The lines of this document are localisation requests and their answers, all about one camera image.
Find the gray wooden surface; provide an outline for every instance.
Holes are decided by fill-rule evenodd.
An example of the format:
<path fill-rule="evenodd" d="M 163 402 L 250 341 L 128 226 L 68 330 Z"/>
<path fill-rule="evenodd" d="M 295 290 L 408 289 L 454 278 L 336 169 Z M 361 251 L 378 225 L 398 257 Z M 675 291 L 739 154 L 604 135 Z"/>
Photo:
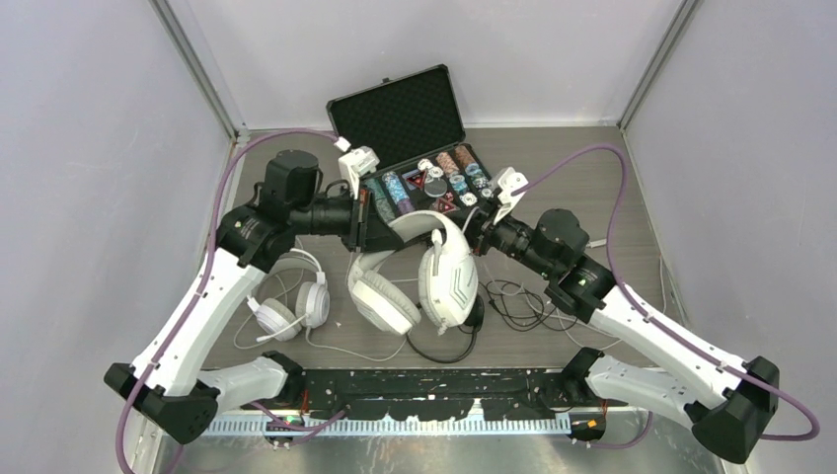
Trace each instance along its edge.
<path fill-rule="evenodd" d="M 540 176 L 552 164 L 566 157 L 576 149 L 596 142 L 609 142 L 622 148 L 625 144 L 615 127 L 571 127 L 571 128 L 482 128 L 469 129 L 467 141 L 474 146 L 488 170 L 496 173 L 501 167 L 512 165 L 530 180 Z M 325 172 L 325 182 L 339 177 L 337 159 L 340 153 L 328 140 L 306 135 L 281 137 L 257 147 L 247 158 L 235 202 L 243 203 L 253 193 L 253 184 L 264 177 L 265 165 L 277 151 L 287 148 L 305 149 L 320 159 Z M 618 160 L 607 152 L 595 152 L 567 165 L 548 181 L 530 191 L 514 210 L 518 219 L 533 225 L 541 213 L 549 208 L 562 207 L 572 210 L 590 234 L 591 240 L 605 236 L 607 222 L 613 207 L 620 182 Z M 304 236 L 306 250 L 318 257 L 325 268 L 330 283 L 332 309 L 328 322 L 312 332 L 312 341 L 317 344 L 337 346 L 367 356 L 383 357 L 391 354 L 401 339 L 375 329 L 361 317 L 348 297 L 344 284 L 349 253 L 337 237 Z M 658 275 L 658 250 L 651 233 L 646 208 L 640 194 L 637 180 L 631 170 L 631 179 L 625 201 L 620 210 L 614 235 L 614 258 L 618 270 L 625 280 L 650 303 L 661 308 L 662 296 Z M 606 265 L 604 248 L 588 252 L 594 259 Z M 422 249 L 412 248 L 390 259 L 382 273 L 390 279 L 415 278 Z M 546 286 L 516 262 L 493 251 L 478 261 L 481 281 L 492 277 L 521 281 L 527 288 L 542 294 Z M 297 281 L 299 272 L 282 274 L 286 284 Z M 313 276 L 306 274 L 305 280 Z M 399 283 L 399 287 L 415 301 L 418 301 L 418 286 L 414 281 Z M 261 298 L 278 294 L 281 287 L 275 278 L 266 282 L 258 292 Z M 296 291 L 289 294 L 289 307 L 294 308 Z M 509 309 L 522 313 L 528 309 L 522 297 L 508 298 Z M 674 308 L 668 314 L 675 314 Z M 305 367 L 315 368 L 360 368 L 360 367 L 429 367 L 437 366 L 416 355 L 409 346 L 386 362 L 370 362 L 353 355 L 336 351 L 316 349 L 308 346 L 303 334 L 293 341 L 279 343 L 271 340 L 267 344 L 247 351 L 233 347 L 233 334 L 249 314 L 242 305 L 221 338 L 209 354 L 208 366 L 229 366 L 251 360 L 263 351 L 280 351 Z M 557 320 L 550 324 L 560 327 Z M 612 338 L 596 334 L 577 324 L 570 329 L 572 335 L 582 344 L 603 348 L 612 343 Z M 239 335 L 239 345 L 254 343 L 263 334 L 255 318 L 247 323 Z M 416 344 L 429 354 L 451 357 L 461 353 L 468 345 L 469 336 L 451 330 L 437 336 L 436 328 L 426 318 L 413 330 Z M 479 334 L 473 353 L 458 366 L 470 367 L 519 367 L 519 366 L 563 366 L 578 350 L 565 334 L 537 328 L 527 333 L 515 333 L 505 326 L 499 315 L 487 305 L 486 320 Z M 628 363 L 652 365 L 645 357 L 625 344 L 608 350 Z"/>

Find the white connector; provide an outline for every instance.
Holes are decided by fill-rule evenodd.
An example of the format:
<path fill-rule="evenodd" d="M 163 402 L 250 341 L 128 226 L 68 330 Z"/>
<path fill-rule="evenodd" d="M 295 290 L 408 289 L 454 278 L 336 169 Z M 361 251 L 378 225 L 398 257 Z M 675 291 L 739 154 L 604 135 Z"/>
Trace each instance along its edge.
<path fill-rule="evenodd" d="M 518 202 L 526 193 L 512 196 L 511 194 L 520 188 L 529 184 L 529 180 L 523 176 L 523 173 L 514 171 L 514 168 L 507 167 L 499 171 L 499 173 L 492 179 L 492 190 L 500 189 L 497 199 L 500 202 L 500 208 L 495 215 L 494 224 L 500 222 L 504 217 L 509 215 Z"/>
<path fill-rule="evenodd" d="M 339 136 L 338 141 L 335 142 L 335 146 L 343 153 L 346 153 L 349 148 L 351 148 L 351 143 L 348 142 L 345 138 Z"/>
<path fill-rule="evenodd" d="M 357 199 L 360 192 L 360 177 L 368 173 L 374 173 L 375 167 L 380 162 L 378 155 L 368 146 L 355 148 L 340 157 L 338 165 L 341 170 L 341 178 L 348 182 L 353 198 Z"/>

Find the white wall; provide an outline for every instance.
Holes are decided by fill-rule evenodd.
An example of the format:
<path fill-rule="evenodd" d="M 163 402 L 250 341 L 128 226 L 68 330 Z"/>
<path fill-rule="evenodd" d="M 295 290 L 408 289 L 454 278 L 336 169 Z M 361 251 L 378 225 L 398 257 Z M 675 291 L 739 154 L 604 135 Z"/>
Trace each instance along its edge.
<path fill-rule="evenodd" d="M 762 355 L 820 438 L 762 441 L 756 472 L 837 463 L 837 3 L 704 2 L 631 124 L 648 212 L 691 322 Z M 802 433 L 787 403 L 769 433 Z"/>
<path fill-rule="evenodd" d="M 329 99 L 442 62 L 465 123 L 614 123 L 680 3 L 172 2 L 249 128 L 328 126 Z"/>
<path fill-rule="evenodd" d="M 2 2 L 0 71 L 0 472 L 115 472 L 229 141 L 148 2 Z"/>

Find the case lid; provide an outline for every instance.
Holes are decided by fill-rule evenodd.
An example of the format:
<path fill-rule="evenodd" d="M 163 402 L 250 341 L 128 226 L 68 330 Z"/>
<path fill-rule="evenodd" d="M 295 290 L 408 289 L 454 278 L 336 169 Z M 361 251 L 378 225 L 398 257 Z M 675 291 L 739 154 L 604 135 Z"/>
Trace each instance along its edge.
<path fill-rule="evenodd" d="M 375 150 L 379 170 L 465 139 L 444 64 L 334 99 L 326 110 L 335 132 L 352 146 Z"/>

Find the white headphones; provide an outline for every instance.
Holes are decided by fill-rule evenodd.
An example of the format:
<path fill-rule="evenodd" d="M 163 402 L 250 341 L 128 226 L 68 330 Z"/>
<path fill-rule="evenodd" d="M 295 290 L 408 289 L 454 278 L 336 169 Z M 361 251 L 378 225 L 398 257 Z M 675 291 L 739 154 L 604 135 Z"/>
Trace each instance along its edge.
<path fill-rule="evenodd" d="M 431 231 L 433 247 L 418 266 L 418 301 L 439 333 L 468 318 L 477 297 L 477 268 L 465 235 L 444 214 L 418 210 L 405 214 L 390 227 L 405 241 Z M 438 230 L 444 228 L 445 238 Z M 347 283 L 357 310 L 381 331 L 404 335 L 419 323 L 415 304 L 378 273 L 395 252 L 362 254 L 352 263 Z"/>
<path fill-rule="evenodd" d="M 256 315 L 259 326 L 262 326 L 262 329 L 267 332 L 266 336 L 256 338 L 257 343 L 262 343 L 270 338 L 277 341 L 290 341 L 299 334 L 298 325 L 318 328 L 329 317 L 331 298 L 323 267 L 320 266 L 320 262 L 313 255 L 304 250 L 290 249 L 290 251 L 303 257 L 294 256 L 279 259 L 270 273 L 277 274 L 293 269 L 308 270 L 317 274 L 317 281 L 306 281 L 299 286 L 299 294 L 296 297 L 296 306 L 293 312 L 276 299 L 268 298 L 260 305 L 253 296 L 247 296 L 247 305 Z"/>

